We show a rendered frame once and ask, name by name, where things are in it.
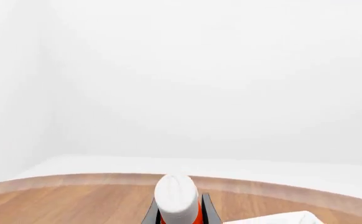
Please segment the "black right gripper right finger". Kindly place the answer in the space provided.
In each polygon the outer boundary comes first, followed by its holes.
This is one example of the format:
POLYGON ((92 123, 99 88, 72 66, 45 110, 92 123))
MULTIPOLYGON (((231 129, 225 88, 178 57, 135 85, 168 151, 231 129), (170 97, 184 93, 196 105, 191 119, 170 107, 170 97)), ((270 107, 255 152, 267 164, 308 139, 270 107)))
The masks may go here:
POLYGON ((208 193, 202 194, 203 224, 222 224, 208 193))

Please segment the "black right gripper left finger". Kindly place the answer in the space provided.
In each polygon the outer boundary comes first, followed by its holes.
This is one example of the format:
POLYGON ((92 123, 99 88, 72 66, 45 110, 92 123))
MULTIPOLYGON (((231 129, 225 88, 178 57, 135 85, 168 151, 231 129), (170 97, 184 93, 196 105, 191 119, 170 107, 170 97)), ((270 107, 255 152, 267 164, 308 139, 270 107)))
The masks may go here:
POLYGON ((161 224, 161 215, 155 199, 152 199, 152 203, 141 224, 161 224))

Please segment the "red ketchup bottle white cap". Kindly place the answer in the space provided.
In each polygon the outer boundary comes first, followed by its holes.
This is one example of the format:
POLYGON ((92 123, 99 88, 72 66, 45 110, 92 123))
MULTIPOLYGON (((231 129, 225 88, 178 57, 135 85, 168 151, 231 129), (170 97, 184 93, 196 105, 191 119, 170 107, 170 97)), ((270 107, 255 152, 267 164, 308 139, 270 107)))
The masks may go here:
POLYGON ((202 206, 193 180, 187 175, 164 175, 156 184, 154 199, 161 224, 203 224, 202 206))

